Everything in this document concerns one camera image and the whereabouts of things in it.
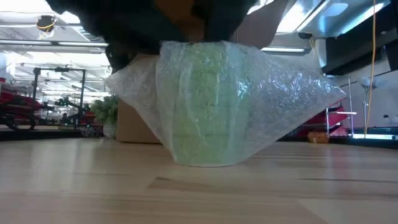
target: metal rack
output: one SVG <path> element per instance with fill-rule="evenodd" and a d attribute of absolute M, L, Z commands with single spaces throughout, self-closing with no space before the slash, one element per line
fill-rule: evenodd
<path fill-rule="evenodd" d="M 330 124 L 329 124 L 329 115 L 330 114 L 347 114 L 349 115 L 348 119 L 350 120 L 351 125 L 351 137 L 354 137 L 354 115 L 357 112 L 353 112 L 353 99 L 351 94 L 351 75 L 348 75 L 348 98 L 349 98 L 349 112 L 339 112 L 339 111 L 329 111 L 329 108 L 326 108 L 326 133 L 330 134 Z"/>
<path fill-rule="evenodd" d="M 82 72 L 83 77 L 81 79 L 81 92 L 80 92 L 79 108 L 83 108 L 83 96 L 84 96 L 84 90 L 85 90 L 87 70 L 79 69 L 79 68 L 61 68 L 61 67 L 57 67 L 57 68 L 39 68 L 39 67 L 36 67 L 36 68 L 34 68 L 33 69 L 33 73 L 35 75 L 35 78 L 34 78 L 34 81 L 33 81 L 33 96 L 32 96 L 33 99 L 36 99 L 36 92 L 37 92 L 37 85 L 38 85 L 38 82 L 39 82 L 39 75 L 41 74 L 42 70 L 55 71 L 55 72 L 70 72 L 70 71 Z M 81 126 L 81 117 L 82 117 L 82 113 L 78 112 L 78 117 L 76 119 L 76 123 L 74 124 L 75 129 L 77 129 L 77 128 L 79 128 Z"/>

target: red object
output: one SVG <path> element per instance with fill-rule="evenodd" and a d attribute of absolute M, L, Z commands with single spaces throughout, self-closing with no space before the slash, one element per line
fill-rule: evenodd
<path fill-rule="evenodd" d="M 81 125 L 91 125 L 91 126 L 102 126 L 102 124 L 98 124 L 94 121 L 95 114 L 91 111 L 86 111 L 84 115 L 81 117 Z"/>
<path fill-rule="evenodd" d="M 36 111 L 43 107 L 39 102 L 31 97 L 18 95 L 15 87 L 3 84 L 0 89 L 0 104 L 3 112 L 15 112 L 19 114 L 30 114 L 32 110 Z M 24 123 L 28 121 L 26 116 L 15 115 L 16 121 Z"/>
<path fill-rule="evenodd" d="M 329 108 L 329 112 L 344 112 L 344 108 L 342 106 Z M 342 125 L 337 125 L 338 123 L 347 119 L 347 114 L 329 114 L 329 127 L 330 136 L 348 136 L 347 130 Z M 308 136 L 309 133 L 326 133 L 326 110 L 323 110 L 321 113 L 318 113 L 313 118 L 309 119 L 306 123 L 302 124 L 300 127 L 296 129 L 294 136 L 304 137 Z"/>

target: fluorescent light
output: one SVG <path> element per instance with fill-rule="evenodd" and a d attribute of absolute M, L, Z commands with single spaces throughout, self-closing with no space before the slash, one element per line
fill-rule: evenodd
<path fill-rule="evenodd" d="M 66 79 L 66 80 L 68 80 L 68 81 L 72 80 L 71 78 L 69 78 L 69 77 L 66 77 L 65 75 L 62 75 L 62 73 L 61 73 L 61 76 L 60 76 L 60 78 L 64 78 L 64 79 Z"/>
<path fill-rule="evenodd" d="M 12 1 L 1 1 L 1 10 L 2 11 L 11 11 L 11 12 L 26 12 L 26 13 L 50 13 L 53 12 L 51 7 L 47 4 L 46 1 L 41 0 L 12 0 Z"/>
<path fill-rule="evenodd" d="M 324 15 L 327 17 L 335 17 L 343 13 L 348 8 L 347 3 L 333 3 L 326 10 Z"/>
<path fill-rule="evenodd" d="M 288 52 L 288 53 L 302 53 L 305 49 L 287 48 L 287 47 L 264 47 L 261 49 L 264 52 Z"/>
<path fill-rule="evenodd" d="M 296 29 L 296 31 L 300 32 L 304 29 L 312 20 L 315 18 L 322 10 L 329 4 L 331 0 L 325 0 L 303 23 Z"/>
<path fill-rule="evenodd" d="M 79 24 L 80 19 L 79 17 L 73 15 L 72 13 L 65 11 L 61 15 L 59 15 L 59 18 L 61 18 L 63 21 L 69 23 L 69 24 Z"/>
<path fill-rule="evenodd" d="M 304 8 L 301 4 L 297 3 L 287 12 L 282 21 L 279 24 L 277 32 L 279 33 L 290 33 L 296 30 L 296 28 L 305 19 Z"/>
<path fill-rule="evenodd" d="M 391 140 L 392 135 L 385 135 L 385 134 L 367 134 L 366 138 L 367 139 L 385 139 L 385 140 Z M 354 134 L 355 139 L 362 139 L 365 138 L 364 134 Z"/>
<path fill-rule="evenodd" d="M 49 95 L 61 95 L 61 94 L 79 95 L 81 93 L 81 91 L 62 91 L 62 90 L 43 90 L 42 92 Z M 90 92 L 90 91 L 84 92 L 84 96 L 110 96 L 110 95 L 111 93 L 109 92 Z"/>
<path fill-rule="evenodd" d="M 352 115 L 356 115 L 357 112 L 339 112 L 339 111 L 337 111 L 336 114 L 352 114 Z"/>
<path fill-rule="evenodd" d="M 51 42 L 50 41 L 39 41 L 39 40 L 0 40 L 0 44 L 51 45 Z"/>
<path fill-rule="evenodd" d="M 379 12 L 384 6 L 384 3 L 379 3 L 376 5 L 376 13 Z M 359 15 L 357 18 L 353 19 L 352 21 L 349 22 L 346 26 L 342 28 L 340 31 L 341 34 L 345 34 L 348 31 L 350 31 L 352 28 L 358 26 L 361 24 L 363 21 L 368 19 L 369 17 L 373 16 L 373 6 L 367 9 L 364 13 Z"/>
<path fill-rule="evenodd" d="M 92 43 L 92 42 L 58 42 L 59 45 L 63 46 L 74 46 L 74 47 L 107 47 L 107 43 Z"/>
<path fill-rule="evenodd" d="M 30 28 L 30 27 L 37 27 L 37 26 L 36 26 L 36 24 L 33 24 L 33 25 L 24 25 L 24 24 L 5 25 L 5 24 L 0 24 L 0 27 L 4 27 L 4 28 Z"/>
<path fill-rule="evenodd" d="M 258 0 L 256 5 L 249 9 L 248 15 L 250 15 L 254 11 L 261 9 L 263 6 L 266 6 L 270 3 L 272 3 L 273 1 L 274 0 Z"/>

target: wooden table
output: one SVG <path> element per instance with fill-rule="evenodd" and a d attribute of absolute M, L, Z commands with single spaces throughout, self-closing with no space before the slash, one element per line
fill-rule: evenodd
<path fill-rule="evenodd" d="M 0 223 L 398 223 L 398 151 L 275 143 L 231 167 L 159 145 L 0 142 Z"/>

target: plastic bag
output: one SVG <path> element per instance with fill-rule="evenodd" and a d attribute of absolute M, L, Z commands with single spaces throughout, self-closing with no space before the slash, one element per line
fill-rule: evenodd
<path fill-rule="evenodd" d="M 165 42 L 108 80 L 175 162 L 246 160 L 345 97 L 318 71 L 229 42 Z"/>

